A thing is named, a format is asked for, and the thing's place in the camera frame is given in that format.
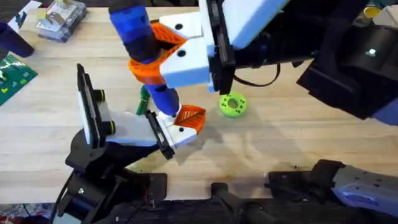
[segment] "green circuit board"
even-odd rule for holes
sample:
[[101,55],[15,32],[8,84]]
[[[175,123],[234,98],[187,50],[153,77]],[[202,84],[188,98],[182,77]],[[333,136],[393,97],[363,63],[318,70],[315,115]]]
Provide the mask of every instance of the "green circuit board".
[[0,61],[0,71],[0,106],[37,75],[12,55]]

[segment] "small green item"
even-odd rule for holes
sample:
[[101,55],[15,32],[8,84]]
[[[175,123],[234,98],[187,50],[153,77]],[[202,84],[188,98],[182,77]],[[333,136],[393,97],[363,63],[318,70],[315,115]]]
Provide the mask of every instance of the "small green item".
[[143,115],[147,111],[147,108],[148,108],[148,100],[149,100],[150,95],[149,95],[147,89],[145,89],[144,85],[141,87],[140,94],[141,94],[141,101],[137,108],[136,115]]
[[229,118],[238,118],[244,114],[246,111],[247,102],[245,97],[232,91],[228,95],[223,95],[220,97],[220,102],[218,106],[220,111]]
[[37,75],[36,72],[12,55],[0,60],[0,71],[0,105]]

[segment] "blue cylinder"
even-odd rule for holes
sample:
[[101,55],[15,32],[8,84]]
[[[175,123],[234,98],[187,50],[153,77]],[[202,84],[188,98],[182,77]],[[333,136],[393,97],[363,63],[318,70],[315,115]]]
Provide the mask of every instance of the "blue cylinder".
[[0,22],[0,47],[21,57],[31,56],[34,51],[32,46],[3,22]]
[[166,85],[145,85],[145,88],[161,112],[169,116],[177,114],[180,109],[180,99],[175,89],[169,89]]
[[160,47],[145,6],[134,1],[118,2],[109,8],[109,15],[132,59],[151,63],[159,57]]

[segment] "screw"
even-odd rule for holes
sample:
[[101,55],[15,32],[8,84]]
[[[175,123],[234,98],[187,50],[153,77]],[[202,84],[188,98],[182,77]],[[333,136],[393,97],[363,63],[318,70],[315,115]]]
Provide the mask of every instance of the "screw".
[[175,29],[176,30],[180,30],[180,29],[182,29],[182,27],[183,27],[183,25],[182,24],[177,24],[177,25],[175,25]]
[[185,54],[187,54],[187,52],[184,51],[184,50],[179,50],[179,51],[177,52],[177,55],[178,55],[179,57],[184,57]]

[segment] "wood grain surface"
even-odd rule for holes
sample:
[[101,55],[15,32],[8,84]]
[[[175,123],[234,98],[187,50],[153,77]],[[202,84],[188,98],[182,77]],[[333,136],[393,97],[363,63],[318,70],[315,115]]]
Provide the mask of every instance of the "wood grain surface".
[[[156,19],[198,9],[147,10]],[[0,203],[54,202],[71,172],[64,162],[72,137],[81,129],[76,63],[85,67],[95,88],[105,90],[112,110],[135,112],[139,104],[142,84],[127,67],[128,54],[106,8],[89,8],[66,44],[37,37],[36,12],[21,30],[35,54],[22,60],[39,75],[0,107]],[[233,90],[248,101],[239,119],[220,115],[220,96],[208,93],[205,85],[179,88],[183,104],[207,110],[198,139],[170,161],[156,152],[129,167],[167,173],[168,199],[208,198],[214,181],[227,182],[242,197],[267,197],[262,185],[269,171],[311,169],[319,159],[398,175],[398,128],[361,121],[309,96],[295,84],[307,65],[283,65],[280,78],[266,88],[234,83]],[[275,71],[269,66],[237,75],[265,83]]]

